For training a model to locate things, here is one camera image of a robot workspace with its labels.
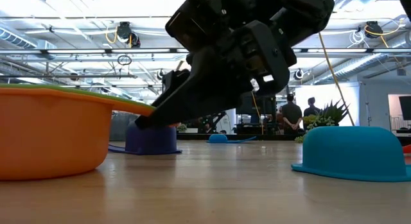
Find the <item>ceiling light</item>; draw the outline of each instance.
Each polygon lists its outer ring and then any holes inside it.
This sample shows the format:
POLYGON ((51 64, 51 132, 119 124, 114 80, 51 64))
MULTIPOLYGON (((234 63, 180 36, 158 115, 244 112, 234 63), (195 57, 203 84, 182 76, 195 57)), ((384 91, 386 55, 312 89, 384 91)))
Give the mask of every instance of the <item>ceiling light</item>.
POLYGON ((187 49, 178 49, 177 50, 178 53, 188 53, 187 49))
POLYGON ((40 80, 40 79, 36 79, 36 78, 27 78, 27 77, 19 77, 17 78, 18 80, 22 80, 25 82, 29 82, 29 83, 36 83, 36 84, 45 84, 44 81, 40 80))
POLYGON ((113 49, 113 47, 110 44, 103 44, 103 46, 107 46, 107 47, 113 49))
POLYGON ((82 88, 101 88, 101 87, 112 87, 112 85, 81 85, 82 88))
POLYGON ((18 54, 41 54, 40 50, 0 50, 0 54, 18 55, 18 54))
POLYGON ((169 49, 113 49, 113 53, 169 53, 169 49))
MULTIPOLYGON (((326 49, 328 53, 363 53, 367 50, 365 48, 345 48, 345 49, 326 49)), ((309 53, 323 53, 323 49, 309 49, 309 53)))
POLYGON ((24 32, 24 34, 28 34, 28 35, 30 35, 30 34, 49 33, 49 32, 50 32, 49 30, 26 31, 26 32, 24 32))
POLYGON ((409 53, 411 52, 411 49, 407 48, 398 48, 398 49, 393 49, 393 48, 385 48, 385 49, 374 49, 375 53, 409 53))
POLYGON ((105 53, 104 49, 65 49, 65 50, 47 50, 50 54, 93 54, 93 53, 105 53))

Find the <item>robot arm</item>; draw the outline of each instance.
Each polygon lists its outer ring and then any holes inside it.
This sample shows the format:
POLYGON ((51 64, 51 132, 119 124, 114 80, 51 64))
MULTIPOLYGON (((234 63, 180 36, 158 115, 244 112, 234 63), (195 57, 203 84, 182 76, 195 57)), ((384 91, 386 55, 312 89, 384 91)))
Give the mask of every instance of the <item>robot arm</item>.
POLYGON ((323 30, 333 7, 333 0, 186 0, 166 30, 190 51, 191 72, 169 73, 174 83, 136 124, 169 125, 237 107, 253 90, 251 79, 257 95, 280 92, 297 61, 291 47, 323 30))

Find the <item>spotlight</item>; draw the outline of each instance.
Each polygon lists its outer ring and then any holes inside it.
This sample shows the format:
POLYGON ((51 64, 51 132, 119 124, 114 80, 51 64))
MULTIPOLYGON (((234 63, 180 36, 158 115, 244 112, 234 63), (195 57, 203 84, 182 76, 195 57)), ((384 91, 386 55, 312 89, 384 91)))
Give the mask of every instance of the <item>spotlight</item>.
POLYGON ((383 29, 380 27, 380 25, 378 25, 377 21, 368 21, 366 27, 364 28, 364 33, 367 38, 376 39, 380 36, 375 34, 382 34, 383 29))
POLYGON ((131 48, 139 48, 141 46, 139 36, 132 32, 130 28, 130 22, 120 22, 117 29, 117 36, 119 41, 131 44, 131 48))
POLYGON ((163 79, 163 76, 164 76, 164 73, 163 73, 162 69, 160 69, 160 71, 157 72, 157 79, 158 79, 158 80, 162 80, 162 79, 163 79))
POLYGON ((296 70, 294 72, 294 79, 295 80, 302 80, 302 77, 304 76, 304 72, 301 69, 296 70))

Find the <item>monitor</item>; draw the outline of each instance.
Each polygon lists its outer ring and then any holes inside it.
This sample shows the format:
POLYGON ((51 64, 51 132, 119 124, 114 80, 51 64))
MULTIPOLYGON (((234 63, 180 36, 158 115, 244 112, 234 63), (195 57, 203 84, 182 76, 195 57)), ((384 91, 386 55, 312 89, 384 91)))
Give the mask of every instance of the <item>monitor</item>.
POLYGON ((411 96, 400 96, 399 104, 403 112, 403 119, 405 121, 411 121, 411 96))

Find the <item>orange bowl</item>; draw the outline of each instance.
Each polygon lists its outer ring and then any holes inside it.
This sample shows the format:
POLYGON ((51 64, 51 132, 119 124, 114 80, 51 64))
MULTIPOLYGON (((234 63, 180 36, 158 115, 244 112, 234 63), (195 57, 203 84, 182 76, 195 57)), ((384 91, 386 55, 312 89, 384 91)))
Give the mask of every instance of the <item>orange bowl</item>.
POLYGON ((108 151, 112 110, 151 107, 53 89, 0 88, 0 180, 85 173, 108 151))

